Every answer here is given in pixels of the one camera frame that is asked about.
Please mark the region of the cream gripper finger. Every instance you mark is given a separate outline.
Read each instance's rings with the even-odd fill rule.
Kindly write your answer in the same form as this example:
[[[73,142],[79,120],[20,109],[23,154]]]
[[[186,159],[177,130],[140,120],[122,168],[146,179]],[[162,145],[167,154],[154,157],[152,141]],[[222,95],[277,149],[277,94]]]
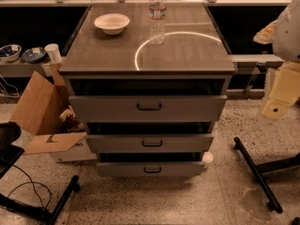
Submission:
[[[262,115],[268,119],[281,118],[300,98],[300,64],[284,62],[275,72],[275,79],[262,107]]]

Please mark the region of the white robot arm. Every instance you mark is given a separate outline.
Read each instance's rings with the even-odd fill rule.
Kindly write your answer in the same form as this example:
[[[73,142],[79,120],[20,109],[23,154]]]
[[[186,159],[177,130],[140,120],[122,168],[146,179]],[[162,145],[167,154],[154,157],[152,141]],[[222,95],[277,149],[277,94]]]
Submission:
[[[300,0],[292,0],[253,40],[271,43],[274,55],[284,60],[262,107],[264,117],[279,119],[300,98]]]

